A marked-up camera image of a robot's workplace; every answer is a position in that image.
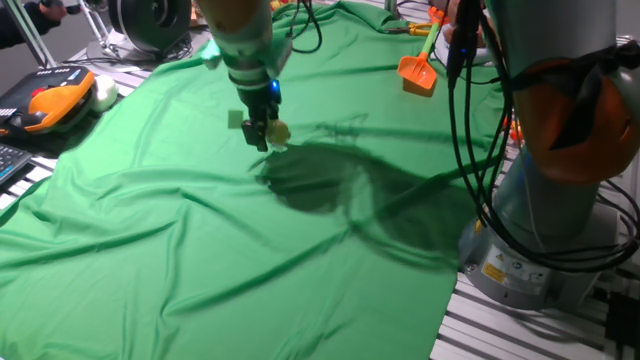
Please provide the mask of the person's hand with black object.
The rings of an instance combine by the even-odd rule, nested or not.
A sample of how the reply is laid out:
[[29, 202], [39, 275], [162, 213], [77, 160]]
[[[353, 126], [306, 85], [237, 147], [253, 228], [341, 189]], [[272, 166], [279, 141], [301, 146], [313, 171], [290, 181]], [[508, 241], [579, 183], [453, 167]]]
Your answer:
[[55, 2], [51, 2], [48, 5], [40, 3], [39, 10], [49, 22], [56, 24], [60, 24], [61, 21], [68, 15], [67, 9], [63, 5]]

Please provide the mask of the person's bare hand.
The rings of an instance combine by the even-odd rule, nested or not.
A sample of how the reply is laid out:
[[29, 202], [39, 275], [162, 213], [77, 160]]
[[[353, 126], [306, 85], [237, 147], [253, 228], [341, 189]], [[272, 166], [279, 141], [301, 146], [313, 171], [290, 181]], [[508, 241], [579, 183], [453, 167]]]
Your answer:
[[453, 32], [456, 28], [456, 17], [458, 12], [460, 0], [434, 0], [433, 5], [444, 12], [445, 17], [448, 19], [448, 28], [444, 29], [444, 39], [450, 44]]

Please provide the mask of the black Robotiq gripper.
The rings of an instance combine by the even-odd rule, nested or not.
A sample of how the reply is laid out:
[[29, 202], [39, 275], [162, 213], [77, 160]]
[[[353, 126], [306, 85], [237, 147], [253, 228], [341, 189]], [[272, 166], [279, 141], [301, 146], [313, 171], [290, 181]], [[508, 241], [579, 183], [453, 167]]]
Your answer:
[[279, 106], [282, 102], [280, 83], [278, 80], [270, 80], [256, 88], [240, 88], [238, 93], [249, 113], [249, 120], [241, 124], [245, 141], [259, 152], [267, 152], [267, 121], [279, 119]]

